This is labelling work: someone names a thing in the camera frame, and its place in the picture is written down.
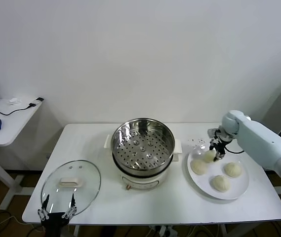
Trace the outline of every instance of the steamed bun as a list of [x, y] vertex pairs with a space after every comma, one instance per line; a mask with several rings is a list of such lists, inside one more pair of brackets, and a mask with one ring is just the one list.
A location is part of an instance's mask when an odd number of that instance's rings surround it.
[[211, 184], [216, 190], [220, 192], [226, 192], [230, 189], [229, 179], [224, 175], [215, 176], [215, 178], [211, 180]]
[[237, 178], [241, 175], [242, 169], [239, 164], [230, 162], [224, 166], [225, 173], [233, 178]]
[[205, 174], [208, 170], [208, 165], [201, 159], [195, 159], [190, 164], [191, 169], [198, 175]]
[[214, 162], [215, 156], [216, 156], [216, 151], [215, 150], [207, 151], [204, 154], [203, 160], [206, 163], [211, 163], [211, 162]]

